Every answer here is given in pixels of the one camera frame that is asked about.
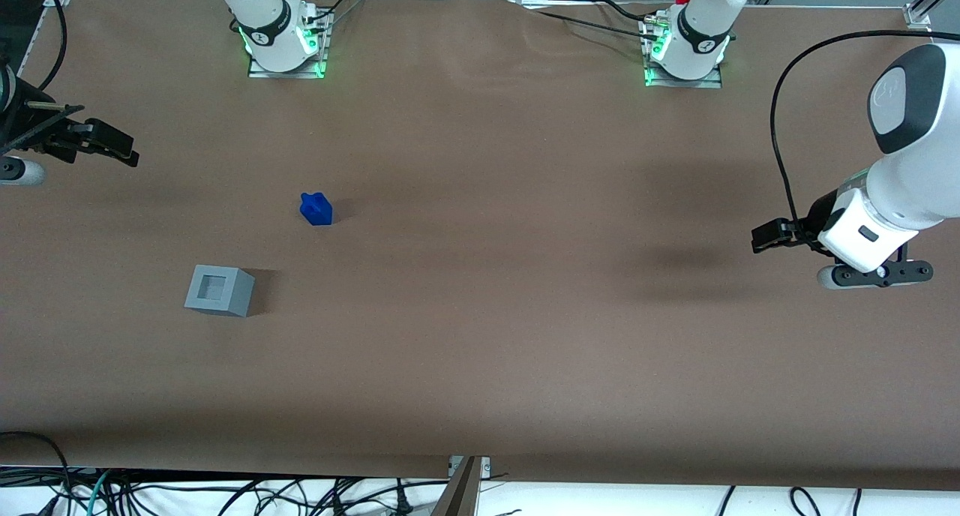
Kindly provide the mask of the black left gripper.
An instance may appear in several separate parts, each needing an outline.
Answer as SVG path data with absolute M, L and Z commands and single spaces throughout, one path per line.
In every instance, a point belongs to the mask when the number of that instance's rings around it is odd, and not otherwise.
M 754 255 L 779 248 L 790 243 L 790 237 L 805 237 L 808 246 L 813 251 L 826 251 L 818 236 L 827 226 L 831 213 L 836 204 L 837 190 L 833 189 L 820 196 L 810 205 L 805 216 L 805 226 L 802 220 L 791 220 L 785 217 L 777 218 L 777 224 L 764 224 L 751 230 L 751 250 Z

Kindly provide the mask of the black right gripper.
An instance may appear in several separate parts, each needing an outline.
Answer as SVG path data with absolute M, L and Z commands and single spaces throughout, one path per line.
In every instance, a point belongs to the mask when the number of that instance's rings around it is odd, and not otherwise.
M 83 123 L 69 119 L 83 106 L 57 103 L 43 91 L 17 77 L 2 78 L 2 150 L 9 158 L 15 151 L 34 150 L 66 164 L 75 164 L 78 154 L 100 155 L 135 168 L 140 154 L 134 138 L 103 120 Z

